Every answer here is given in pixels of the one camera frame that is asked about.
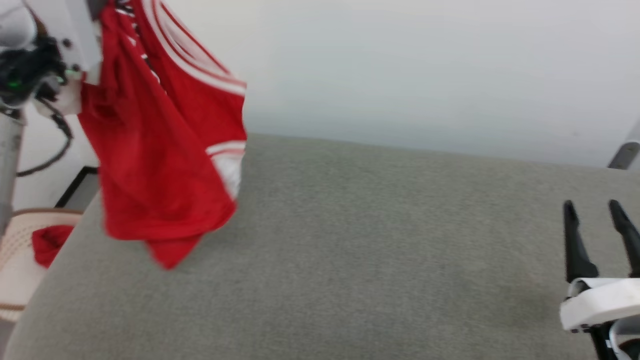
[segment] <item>laundry basket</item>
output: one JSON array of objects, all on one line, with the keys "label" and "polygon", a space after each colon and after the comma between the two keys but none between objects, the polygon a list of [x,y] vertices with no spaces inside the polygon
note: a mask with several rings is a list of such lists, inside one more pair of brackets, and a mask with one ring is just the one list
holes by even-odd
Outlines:
[{"label": "laundry basket", "polygon": [[35,261],[31,234],[53,225],[75,226],[82,213],[25,209],[13,214],[0,242],[0,319],[17,322],[47,269]]}]

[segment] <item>black cable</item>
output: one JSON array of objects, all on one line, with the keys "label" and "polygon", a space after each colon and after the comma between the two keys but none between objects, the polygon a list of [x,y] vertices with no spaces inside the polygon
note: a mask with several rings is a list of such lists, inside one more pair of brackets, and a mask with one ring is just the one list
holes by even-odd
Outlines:
[{"label": "black cable", "polygon": [[51,159],[31,169],[28,169],[25,171],[18,171],[18,173],[16,174],[17,177],[29,176],[31,174],[34,174],[35,172],[42,171],[50,167],[51,165],[55,164],[58,160],[62,159],[62,157],[67,153],[67,150],[69,150],[69,147],[71,147],[71,140],[74,138],[74,135],[71,133],[71,128],[69,127],[69,124],[67,124],[65,117],[62,116],[60,111],[58,111],[58,109],[51,106],[49,102],[47,102],[42,98],[36,98],[36,100],[40,101],[44,106],[46,106],[49,110],[53,112],[53,115],[51,115],[51,120],[53,120],[53,122],[56,123],[56,125],[62,131],[62,133],[65,134],[65,136],[67,137],[67,141],[65,142],[65,145],[62,147],[62,149],[60,149],[60,151],[58,151],[58,153],[55,156],[53,156]]}]

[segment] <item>white wall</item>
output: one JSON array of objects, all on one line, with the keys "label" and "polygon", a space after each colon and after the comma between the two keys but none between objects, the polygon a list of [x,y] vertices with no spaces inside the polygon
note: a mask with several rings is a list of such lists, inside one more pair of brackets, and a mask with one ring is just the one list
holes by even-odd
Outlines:
[{"label": "white wall", "polygon": [[[26,108],[26,118],[28,124],[24,130],[20,152],[19,168],[21,170],[47,161],[62,148],[65,141],[65,136],[54,122],[40,116],[33,106]],[[51,208],[56,204],[84,166],[77,143],[74,142],[65,157],[50,168],[16,180],[13,194],[14,209]]]},{"label": "white wall", "polygon": [[636,0],[168,0],[250,131],[604,167],[640,116]]}]

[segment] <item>red fabric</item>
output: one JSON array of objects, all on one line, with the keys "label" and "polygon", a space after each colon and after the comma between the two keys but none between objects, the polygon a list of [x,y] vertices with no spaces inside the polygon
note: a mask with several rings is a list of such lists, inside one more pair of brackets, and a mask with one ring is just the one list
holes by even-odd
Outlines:
[{"label": "red fabric", "polygon": [[70,225],[56,225],[34,231],[31,242],[36,262],[49,268],[73,230]]},{"label": "red fabric", "polygon": [[83,85],[78,117],[100,160],[108,233],[145,240],[153,257],[173,268],[236,209],[205,149],[246,140],[243,97],[173,64],[148,28],[141,3],[130,4],[141,38],[110,1],[100,17],[100,85]]}]

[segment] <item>gray fabric tablecloth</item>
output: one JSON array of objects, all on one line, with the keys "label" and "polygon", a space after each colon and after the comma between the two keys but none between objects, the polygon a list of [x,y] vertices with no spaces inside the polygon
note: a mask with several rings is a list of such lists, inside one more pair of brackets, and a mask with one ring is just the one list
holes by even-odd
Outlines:
[{"label": "gray fabric tablecloth", "polygon": [[607,201],[640,224],[638,174],[254,135],[237,214],[173,271],[96,199],[6,359],[592,359],[559,323],[565,199],[626,276]]}]

